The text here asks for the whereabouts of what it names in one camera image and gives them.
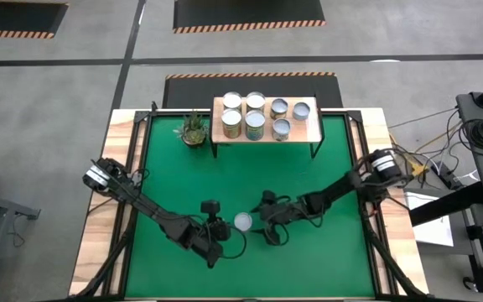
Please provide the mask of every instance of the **wooden shelf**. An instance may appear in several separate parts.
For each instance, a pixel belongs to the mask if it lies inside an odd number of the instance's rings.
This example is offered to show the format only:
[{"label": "wooden shelf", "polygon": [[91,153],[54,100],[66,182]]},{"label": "wooden shelf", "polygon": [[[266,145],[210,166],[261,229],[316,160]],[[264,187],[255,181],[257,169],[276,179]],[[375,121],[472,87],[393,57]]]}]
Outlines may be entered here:
[{"label": "wooden shelf", "polygon": [[[288,140],[279,142],[272,136],[273,122],[270,117],[272,102],[278,98],[284,99],[288,103],[288,111],[286,117],[290,122],[290,135]],[[292,112],[295,104],[305,102],[310,107],[309,118],[305,121],[298,121],[293,118]],[[320,120],[316,99],[314,97],[266,97],[264,105],[264,136],[262,139],[252,141],[245,134],[245,115],[246,115],[246,98],[241,99],[241,134],[237,138],[228,138],[223,133],[223,98],[214,98],[213,121],[211,121],[211,140],[213,143],[319,143],[322,140],[321,129],[319,128]]]}]

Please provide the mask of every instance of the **black mat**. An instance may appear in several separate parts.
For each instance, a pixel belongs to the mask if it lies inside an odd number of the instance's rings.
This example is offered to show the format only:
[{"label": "black mat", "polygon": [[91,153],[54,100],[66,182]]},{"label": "black mat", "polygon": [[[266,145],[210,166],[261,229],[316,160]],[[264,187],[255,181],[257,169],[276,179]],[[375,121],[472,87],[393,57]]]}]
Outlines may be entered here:
[{"label": "black mat", "polygon": [[0,38],[51,39],[67,8],[64,3],[0,3]]},{"label": "black mat", "polygon": [[211,108],[214,96],[314,96],[321,108],[342,108],[339,83],[332,72],[168,75],[163,108]]},{"label": "black mat", "polygon": [[319,0],[178,0],[177,34],[325,24]]}]

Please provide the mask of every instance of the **plant pot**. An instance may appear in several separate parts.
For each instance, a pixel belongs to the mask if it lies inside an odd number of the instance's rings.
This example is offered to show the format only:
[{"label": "plant pot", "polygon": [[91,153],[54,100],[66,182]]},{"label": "plant pot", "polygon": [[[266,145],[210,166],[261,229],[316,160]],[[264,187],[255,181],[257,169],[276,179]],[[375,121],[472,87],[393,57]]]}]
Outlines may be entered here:
[{"label": "plant pot", "polygon": [[200,148],[200,147],[204,146],[204,144],[206,143],[206,137],[200,143],[190,143],[190,142],[187,142],[184,137],[182,137],[182,142],[184,142],[185,145],[190,147],[190,148]]}]

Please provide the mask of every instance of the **potted plant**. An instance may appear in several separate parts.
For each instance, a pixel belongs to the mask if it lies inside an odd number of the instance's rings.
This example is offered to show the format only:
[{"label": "potted plant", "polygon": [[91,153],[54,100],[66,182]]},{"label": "potted plant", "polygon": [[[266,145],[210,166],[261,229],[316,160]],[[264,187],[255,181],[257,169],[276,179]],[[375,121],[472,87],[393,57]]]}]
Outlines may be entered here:
[{"label": "potted plant", "polygon": [[207,126],[197,111],[192,111],[190,116],[184,117],[184,123],[180,128],[174,130],[190,148],[199,148],[205,144],[206,131]]}]

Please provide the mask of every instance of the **can lid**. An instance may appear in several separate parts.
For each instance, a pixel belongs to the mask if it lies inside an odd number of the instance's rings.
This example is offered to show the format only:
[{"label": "can lid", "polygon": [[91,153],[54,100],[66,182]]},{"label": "can lid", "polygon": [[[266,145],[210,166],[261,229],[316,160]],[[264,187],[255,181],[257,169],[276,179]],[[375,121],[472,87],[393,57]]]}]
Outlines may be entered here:
[{"label": "can lid", "polygon": [[279,118],[277,121],[273,122],[273,130],[279,134],[290,133],[290,122],[284,118]]},{"label": "can lid", "polygon": [[310,113],[310,107],[307,103],[299,102],[293,107],[293,113],[299,117],[307,117]]},{"label": "can lid", "polygon": [[266,118],[258,110],[251,110],[245,116],[245,122],[247,123],[247,125],[257,128],[261,127],[266,122]]},{"label": "can lid", "polygon": [[236,109],[226,109],[221,120],[227,125],[236,125],[242,120],[242,114]]},{"label": "can lid", "polygon": [[251,92],[247,95],[247,105],[251,108],[260,108],[266,103],[266,98],[260,92]]},{"label": "can lid", "polygon": [[272,110],[276,113],[285,113],[288,110],[288,103],[284,99],[275,99],[272,102]]},{"label": "can lid", "polygon": [[252,218],[247,213],[238,213],[234,217],[234,226],[242,232],[247,232],[252,226]]},{"label": "can lid", "polygon": [[227,92],[223,96],[223,105],[228,108],[237,108],[242,104],[242,96],[237,92]]}]

